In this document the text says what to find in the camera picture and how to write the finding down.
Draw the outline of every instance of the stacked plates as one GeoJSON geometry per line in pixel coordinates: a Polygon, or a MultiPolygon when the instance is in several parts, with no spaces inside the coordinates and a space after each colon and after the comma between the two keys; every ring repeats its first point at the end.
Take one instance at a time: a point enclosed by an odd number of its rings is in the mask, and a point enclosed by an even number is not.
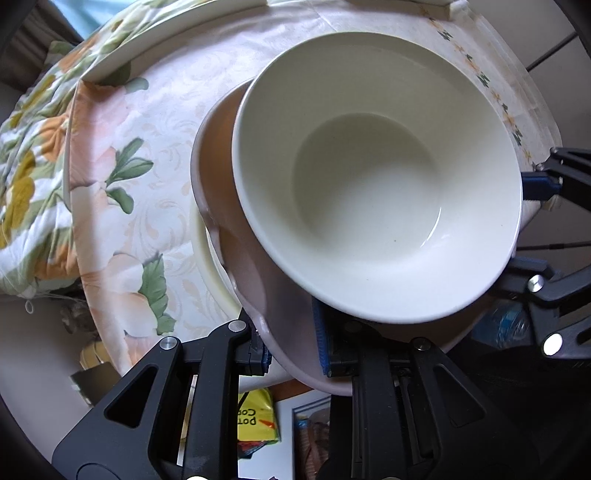
{"type": "MultiPolygon", "coordinates": [[[[351,395],[348,379],[328,378],[320,367],[311,296],[269,257],[254,235],[238,199],[232,171],[232,134],[238,108],[250,82],[229,92],[204,119],[191,158],[191,183],[215,262],[223,267],[202,271],[210,291],[226,311],[244,307],[261,338],[289,374],[306,385],[351,395]]],[[[464,337],[490,304],[483,297],[463,310],[427,323],[373,323],[384,336],[408,342],[425,336],[448,351],[464,337]]]]}

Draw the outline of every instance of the white bowl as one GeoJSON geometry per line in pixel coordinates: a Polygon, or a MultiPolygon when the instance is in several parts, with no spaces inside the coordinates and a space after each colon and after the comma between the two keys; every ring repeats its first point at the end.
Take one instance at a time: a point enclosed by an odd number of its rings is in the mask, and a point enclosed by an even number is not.
{"type": "Polygon", "coordinates": [[[501,119],[462,72],[400,38],[336,33],[278,56],[242,100],[232,162],[274,262],[364,319],[457,312],[514,251],[521,176],[501,119]]]}
{"type": "MultiPolygon", "coordinates": [[[[207,261],[209,255],[201,255],[206,261],[196,258],[199,270],[214,299],[220,305],[230,304],[230,314],[233,309],[239,309],[240,304],[244,306],[273,354],[271,369],[277,370],[278,362],[289,374],[312,388],[351,396],[350,378],[328,378],[322,373],[311,296],[273,263],[252,233],[241,209],[232,175],[230,146],[236,113],[247,86],[236,87],[212,108],[193,145],[191,185],[203,222],[195,222],[199,214],[192,213],[191,237],[197,257],[200,252],[209,253],[206,225],[215,250],[213,258],[209,257],[211,262],[207,261]],[[225,290],[225,275],[213,262],[219,262],[228,273],[238,296],[236,300],[231,291],[225,290]]],[[[433,322],[372,325],[385,337],[401,342],[427,337],[447,352],[471,330],[490,304],[490,298],[482,297],[460,312],[433,322]]]]}

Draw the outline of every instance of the green leaf pattern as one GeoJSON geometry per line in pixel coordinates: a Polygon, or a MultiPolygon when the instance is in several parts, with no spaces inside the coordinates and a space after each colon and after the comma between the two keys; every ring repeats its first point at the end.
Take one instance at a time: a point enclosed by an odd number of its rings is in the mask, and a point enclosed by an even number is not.
{"type": "Polygon", "coordinates": [[[134,138],[123,150],[115,153],[115,168],[107,178],[107,186],[116,181],[135,179],[151,170],[154,162],[133,156],[143,144],[141,138],[134,138]]]}
{"type": "Polygon", "coordinates": [[[174,330],[176,320],[168,313],[164,313],[168,306],[168,295],[166,295],[166,278],[164,277],[164,261],[162,255],[144,265],[142,274],[142,286],[139,289],[148,300],[150,309],[158,322],[156,333],[163,335],[174,330]]]}
{"type": "Polygon", "coordinates": [[[116,188],[107,190],[107,197],[119,203],[121,209],[128,215],[134,211],[134,200],[124,189],[116,188]]]}

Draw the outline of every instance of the silver rivet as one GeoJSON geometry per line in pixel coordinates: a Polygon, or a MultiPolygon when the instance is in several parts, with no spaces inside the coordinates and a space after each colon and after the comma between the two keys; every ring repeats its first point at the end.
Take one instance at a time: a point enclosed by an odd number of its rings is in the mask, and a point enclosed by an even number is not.
{"type": "Polygon", "coordinates": [[[363,328],[363,325],[359,322],[347,322],[343,328],[349,333],[359,333],[363,328]]]}
{"type": "Polygon", "coordinates": [[[534,275],[527,281],[527,289],[532,293],[540,291],[543,286],[544,277],[542,277],[542,275],[534,275]]]}
{"type": "Polygon", "coordinates": [[[246,323],[242,320],[234,320],[228,323],[228,328],[233,332],[241,332],[246,328],[246,323]]]}
{"type": "Polygon", "coordinates": [[[160,340],[160,348],[162,350],[172,350],[177,346],[178,340],[175,337],[164,337],[160,340]]]}
{"type": "Polygon", "coordinates": [[[413,347],[424,352],[425,350],[429,350],[431,348],[431,342],[423,337],[415,338],[413,340],[413,347]]]}
{"type": "Polygon", "coordinates": [[[548,356],[552,356],[562,348],[562,335],[559,333],[553,333],[545,341],[543,350],[548,356]]]}

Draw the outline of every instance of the blue plastic part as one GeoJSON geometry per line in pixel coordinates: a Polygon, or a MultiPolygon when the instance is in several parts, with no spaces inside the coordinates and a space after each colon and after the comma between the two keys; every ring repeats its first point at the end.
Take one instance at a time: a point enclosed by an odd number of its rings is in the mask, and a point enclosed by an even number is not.
{"type": "Polygon", "coordinates": [[[562,185],[554,177],[543,171],[522,172],[524,200],[540,200],[545,202],[554,195],[559,195],[562,185]]]}
{"type": "Polygon", "coordinates": [[[314,328],[316,330],[316,342],[318,344],[318,359],[322,367],[322,373],[328,377],[330,372],[329,346],[324,328],[324,318],[320,308],[320,302],[312,298],[312,315],[314,316],[314,328]]]}

